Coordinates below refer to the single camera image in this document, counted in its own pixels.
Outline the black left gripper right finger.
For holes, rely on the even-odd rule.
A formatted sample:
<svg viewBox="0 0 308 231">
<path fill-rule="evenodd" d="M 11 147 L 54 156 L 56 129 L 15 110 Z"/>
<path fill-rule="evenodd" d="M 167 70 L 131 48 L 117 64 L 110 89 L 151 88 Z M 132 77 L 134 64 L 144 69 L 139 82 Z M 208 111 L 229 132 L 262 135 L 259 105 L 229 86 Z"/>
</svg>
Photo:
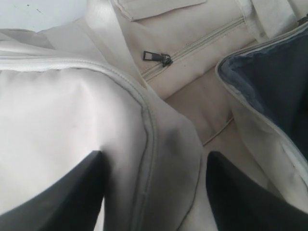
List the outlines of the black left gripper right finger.
<svg viewBox="0 0 308 231">
<path fill-rule="evenodd" d="M 220 231 L 306 231 L 307 213 L 268 192 L 220 152 L 207 157 L 206 191 Z"/>
</svg>

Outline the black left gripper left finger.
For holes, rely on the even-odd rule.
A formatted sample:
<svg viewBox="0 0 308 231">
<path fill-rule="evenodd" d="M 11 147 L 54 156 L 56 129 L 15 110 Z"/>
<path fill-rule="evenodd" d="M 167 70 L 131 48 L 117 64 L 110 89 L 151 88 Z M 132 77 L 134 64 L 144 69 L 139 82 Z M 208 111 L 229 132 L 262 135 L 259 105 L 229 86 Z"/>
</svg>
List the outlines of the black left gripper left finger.
<svg viewBox="0 0 308 231">
<path fill-rule="evenodd" d="M 0 217 L 2 231 L 92 231 L 108 183 L 108 159 L 91 152 L 51 187 Z"/>
</svg>

